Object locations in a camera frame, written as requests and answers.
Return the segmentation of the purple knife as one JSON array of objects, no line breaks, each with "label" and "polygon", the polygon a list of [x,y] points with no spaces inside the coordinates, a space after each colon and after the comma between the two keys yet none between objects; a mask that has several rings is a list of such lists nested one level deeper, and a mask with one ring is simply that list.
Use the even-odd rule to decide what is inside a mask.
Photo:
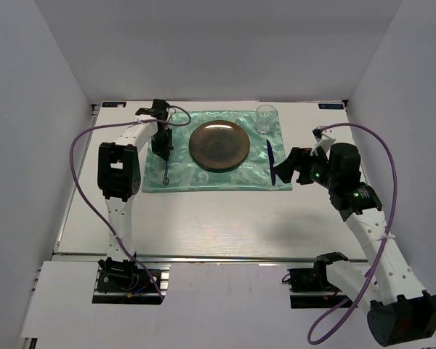
[{"label": "purple knife", "polygon": [[274,159],[273,147],[271,146],[271,143],[270,143],[269,140],[266,140],[266,144],[267,144],[268,161],[269,161],[269,166],[270,166],[271,185],[273,187],[275,187],[275,184],[276,184],[276,173],[275,173],[275,170],[274,170],[275,159]]}]

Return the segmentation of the green satin cloth napkin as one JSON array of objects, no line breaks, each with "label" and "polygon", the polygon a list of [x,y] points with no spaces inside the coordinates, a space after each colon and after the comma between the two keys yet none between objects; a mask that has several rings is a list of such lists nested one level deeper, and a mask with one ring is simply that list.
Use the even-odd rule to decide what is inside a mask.
[{"label": "green satin cloth napkin", "polygon": [[[274,153],[275,163],[286,157],[282,131],[276,119],[267,134],[258,133],[254,111],[191,111],[192,121],[186,127],[172,129],[174,150],[169,157],[169,185],[163,185],[165,161],[153,154],[151,147],[145,147],[145,161],[142,191],[144,193],[173,193],[214,190],[250,190],[250,191],[290,191],[292,184],[277,179],[275,187],[271,185],[270,166],[266,140],[269,140]],[[207,121],[225,120],[235,122],[247,132],[250,139],[250,151],[246,160],[229,172],[211,172],[200,168],[192,159],[188,143],[192,132]]]}]

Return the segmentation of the ornate iridescent fork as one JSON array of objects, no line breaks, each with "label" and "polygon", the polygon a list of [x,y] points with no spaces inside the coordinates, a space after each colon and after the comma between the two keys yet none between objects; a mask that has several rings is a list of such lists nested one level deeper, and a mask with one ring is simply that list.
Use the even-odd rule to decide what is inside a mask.
[{"label": "ornate iridescent fork", "polygon": [[169,161],[168,160],[165,160],[162,183],[163,185],[169,185]]}]

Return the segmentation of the brown ceramic plate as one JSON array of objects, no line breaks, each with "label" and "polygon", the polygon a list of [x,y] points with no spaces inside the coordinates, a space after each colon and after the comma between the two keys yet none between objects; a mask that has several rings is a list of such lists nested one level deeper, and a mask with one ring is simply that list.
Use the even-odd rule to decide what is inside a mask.
[{"label": "brown ceramic plate", "polygon": [[228,172],[246,160],[250,139],[243,127],[235,122],[214,120],[192,132],[188,149],[200,168],[211,172]]}]

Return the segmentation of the clear glass cup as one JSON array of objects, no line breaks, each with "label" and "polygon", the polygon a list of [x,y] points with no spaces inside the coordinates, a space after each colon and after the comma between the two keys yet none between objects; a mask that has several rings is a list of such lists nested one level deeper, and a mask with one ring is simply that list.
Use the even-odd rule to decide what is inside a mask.
[{"label": "clear glass cup", "polygon": [[267,134],[278,117],[278,111],[273,105],[260,105],[256,110],[256,126],[261,134]]}]

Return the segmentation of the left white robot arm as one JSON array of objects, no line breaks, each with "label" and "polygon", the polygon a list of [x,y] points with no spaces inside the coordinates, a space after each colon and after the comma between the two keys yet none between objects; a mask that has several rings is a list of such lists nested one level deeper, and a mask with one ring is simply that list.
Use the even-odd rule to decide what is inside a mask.
[{"label": "left white robot arm", "polygon": [[135,115],[146,123],[131,125],[114,142],[101,143],[98,150],[97,185],[108,210],[109,248],[100,267],[120,289],[131,291],[140,282],[132,242],[132,207],[141,186],[139,152],[152,143],[152,152],[168,163],[173,150],[172,130],[166,125],[170,104],[154,99],[151,108]]}]

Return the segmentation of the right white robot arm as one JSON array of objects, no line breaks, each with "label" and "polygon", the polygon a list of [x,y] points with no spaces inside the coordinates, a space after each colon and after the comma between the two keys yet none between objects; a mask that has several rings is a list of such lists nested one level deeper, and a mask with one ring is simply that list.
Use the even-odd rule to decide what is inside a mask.
[{"label": "right white robot arm", "polygon": [[431,295],[415,277],[395,238],[386,232],[382,203],[360,179],[357,147],[349,143],[334,144],[329,151],[295,147],[271,172],[284,183],[291,182],[297,172],[300,185],[316,182],[326,188],[372,269],[364,277],[343,254],[320,255],[313,272],[315,284],[324,290],[335,286],[350,299],[360,294],[358,307],[383,347],[431,337],[436,331],[436,294]]}]

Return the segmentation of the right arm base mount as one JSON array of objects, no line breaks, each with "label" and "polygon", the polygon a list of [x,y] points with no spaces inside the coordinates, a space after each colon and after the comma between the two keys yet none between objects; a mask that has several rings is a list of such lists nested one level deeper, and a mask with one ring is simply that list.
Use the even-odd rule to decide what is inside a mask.
[{"label": "right arm base mount", "polygon": [[289,288],[291,309],[330,309],[341,303],[348,308],[352,301],[335,286],[321,286],[311,268],[288,269],[281,283]]}]

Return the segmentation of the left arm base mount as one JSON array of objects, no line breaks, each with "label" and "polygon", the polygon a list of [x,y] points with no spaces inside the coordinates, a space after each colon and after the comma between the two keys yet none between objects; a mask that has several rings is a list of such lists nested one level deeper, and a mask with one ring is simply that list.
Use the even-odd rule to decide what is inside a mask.
[{"label": "left arm base mount", "polygon": [[153,282],[165,297],[166,271],[161,269],[149,271],[152,278],[142,268],[135,269],[130,276],[123,275],[120,269],[99,268],[92,303],[95,305],[160,305],[163,300]]}]

